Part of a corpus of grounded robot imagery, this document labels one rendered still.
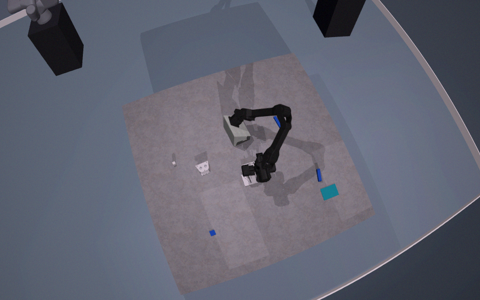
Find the teal flat rectangular plate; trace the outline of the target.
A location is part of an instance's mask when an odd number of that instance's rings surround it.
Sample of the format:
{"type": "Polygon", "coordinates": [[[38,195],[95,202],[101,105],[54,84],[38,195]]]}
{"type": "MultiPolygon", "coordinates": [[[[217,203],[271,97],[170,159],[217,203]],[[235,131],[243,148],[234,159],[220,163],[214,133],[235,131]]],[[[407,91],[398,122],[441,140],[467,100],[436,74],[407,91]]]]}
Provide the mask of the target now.
{"type": "Polygon", "coordinates": [[[334,196],[339,195],[339,194],[338,194],[337,187],[336,187],[335,184],[332,184],[332,185],[330,185],[330,186],[328,186],[328,187],[322,188],[322,189],[320,189],[320,191],[321,191],[321,193],[322,193],[322,195],[323,195],[324,201],[327,200],[327,199],[330,199],[330,198],[332,198],[332,197],[334,197],[334,196]]]}

